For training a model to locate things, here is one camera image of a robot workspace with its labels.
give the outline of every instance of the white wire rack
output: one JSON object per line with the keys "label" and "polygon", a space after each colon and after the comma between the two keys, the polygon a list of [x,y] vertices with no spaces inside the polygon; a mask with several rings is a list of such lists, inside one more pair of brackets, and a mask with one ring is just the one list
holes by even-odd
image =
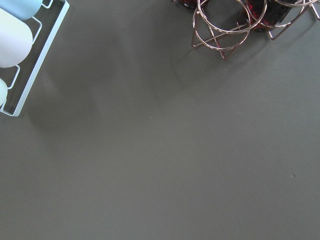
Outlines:
{"label": "white wire rack", "polygon": [[[52,27],[48,37],[44,40],[45,42],[44,42],[43,48],[42,48],[42,50],[41,50],[41,52],[40,52],[35,64],[33,65],[31,74],[29,75],[29,78],[28,78],[28,80],[27,80],[27,82],[25,84],[25,87],[24,87],[22,93],[20,94],[20,96],[18,96],[18,98],[19,98],[18,102],[17,102],[16,106],[11,111],[7,111],[7,110],[5,110],[7,100],[5,100],[4,103],[0,106],[0,112],[1,113],[4,113],[4,114],[6,114],[8,116],[11,116],[11,117],[18,117],[20,115],[20,113],[21,113],[21,110],[22,110],[22,108],[23,108],[23,106],[24,106],[24,104],[26,102],[26,99],[27,99],[27,97],[29,95],[31,87],[35,82],[37,74],[38,74],[38,72],[39,72],[39,70],[40,70],[40,68],[41,68],[41,66],[42,66],[42,64],[43,64],[43,62],[45,60],[45,57],[46,57],[46,55],[47,55],[47,53],[49,51],[49,48],[50,48],[50,46],[51,46],[51,44],[52,44],[52,42],[53,42],[53,40],[54,40],[59,28],[61,26],[61,23],[63,22],[63,19],[65,18],[66,14],[67,14],[67,11],[68,11],[68,9],[70,7],[69,3],[66,0],[50,0],[48,5],[42,4],[42,7],[44,7],[45,9],[49,10],[54,1],[62,2],[61,11],[59,12],[59,14],[57,16],[57,18],[56,18],[56,20],[55,20],[55,22],[53,24],[53,27]],[[32,17],[32,19],[34,21],[36,21],[38,23],[38,25],[39,25],[39,27],[37,29],[37,32],[35,33],[34,38],[33,38],[33,43],[34,43],[36,41],[36,39],[38,38],[38,35],[39,35],[39,33],[40,33],[40,31],[41,31],[41,29],[43,27],[43,24],[41,23],[40,20],[38,20],[35,17]],[[15,75],[13,77],[13,80],[11,81],[10,86],[7,88],[8,92],[9,91],[14,91],[14,86],[19,84],[17,82],[17,78],[18,78],[18,75],[19,75],[19,73],[21,71],[21,68],[20,68],[19,65],[16,65],[15,67],[16,67],[16,72],[15,72]]]}

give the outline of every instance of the white ceramic mug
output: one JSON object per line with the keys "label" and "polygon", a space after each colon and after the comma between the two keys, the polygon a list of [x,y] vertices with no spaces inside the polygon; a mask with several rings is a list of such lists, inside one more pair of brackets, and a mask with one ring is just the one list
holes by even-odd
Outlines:
{"label": "white ceramic mug", "polygon": [[40,9],[43,0],[0,0],[0,9],[20,20],[32,18]]}
{"label": "white ceramic mug", "polygon": [[8,95],[7,84],[0,78],[0,106],[5,102]]}
{"label": "white ceramic mug", "polygon": [[32,44],[33,36],[28,25],[0,8],[0,68],[10,68],[22,62]]}

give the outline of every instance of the gray countertop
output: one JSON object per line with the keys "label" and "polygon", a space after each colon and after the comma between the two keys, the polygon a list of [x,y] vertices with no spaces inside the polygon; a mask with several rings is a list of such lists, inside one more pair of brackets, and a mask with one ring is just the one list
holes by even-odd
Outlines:
{"label": "gray countertop", "polygon": [[0,115],[0,239],[320,239],[320,21],[225,61],[169,0],[69,3]]}

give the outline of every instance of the wire stand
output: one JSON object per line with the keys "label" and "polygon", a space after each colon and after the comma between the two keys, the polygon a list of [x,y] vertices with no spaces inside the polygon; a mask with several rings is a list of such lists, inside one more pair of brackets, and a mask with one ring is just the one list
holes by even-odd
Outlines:
{"label": "wire stand", "polygon": [[[320,21],[319,12],[315,7],[315,4],[320,4],[320,0],[298,0],[295,3],[287,3],[284,0],[273,0],[285,7],[301,8],[297,16],[292,21],[287,23],[281,22],[276,25],[268,25],[263,23],[263,18],[268,8],[267,0],[263,0],[262,12],[258,18],[255,18],[253,16],[253,13],[250,11],[248,5],[243,2],[243,0],[235,0],[242,6],[243,10],[241,13],[245,14],[247,21],[244,24],[240,24],[238,21],[237,26],[231,29],[225,30],[215,26],[213,23],[211,23],[208,20],[208,17],[205,13],[206,7],[203,7],[208,1],[209,0],[205,0],[201,2],[201,0],[197,0],[197,8],[194,11],[193,19],[192,19],[193,34],[192,34],[191,45],[192,47],[199,47],[204,45],[210,49],[219,51],[223,59],[227,59],[236,48],[238,48],[242,43],[244,43],[248,38],[250,31],[254,29],[257,25],[261,25],[266,29],[268,29],[266,32],[269,38],[271,40],[275,40],[290,26],[292,26],[292,24],[295,21],[297,21],[308,10],[311,10],[314,17],[318,21]],[[200,33],[199,33],[200,21],[203,21],[206,24],[206,27],[208,28],[211,37],[204,39],[203,37],[200,36]],[[281,29],[281,31],[278,32],[277,34],[273,34],[273,31],[276,29]],[[222,47],[220,40],[226,36],[231,36],[231,35],[243,35],[243,37],[236,44]]]}

